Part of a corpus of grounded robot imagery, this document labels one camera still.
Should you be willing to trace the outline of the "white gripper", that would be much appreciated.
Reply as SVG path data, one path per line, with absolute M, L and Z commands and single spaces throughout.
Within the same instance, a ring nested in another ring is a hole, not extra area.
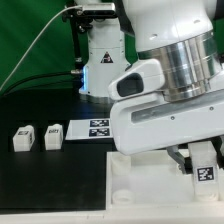
M 224 135 L 224 90 L 167 104 L 160 104 L 155 94 L 132 98 L 115 103 L 110 118 L 118 151 L 131 155 L 167 147 L 188 175 L 193 173 L 192 160 L 174 145 Z

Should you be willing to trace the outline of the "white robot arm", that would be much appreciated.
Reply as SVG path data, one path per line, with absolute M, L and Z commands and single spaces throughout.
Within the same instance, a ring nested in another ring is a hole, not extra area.
M 117 150 L 166 149 L 183 172 L 202 162 L 224 169 L 224 67 L 212 26 L 224 0 L 112 0 L 82 10 L 117 17 L 135 38 L 137 61 L 108 86 Z

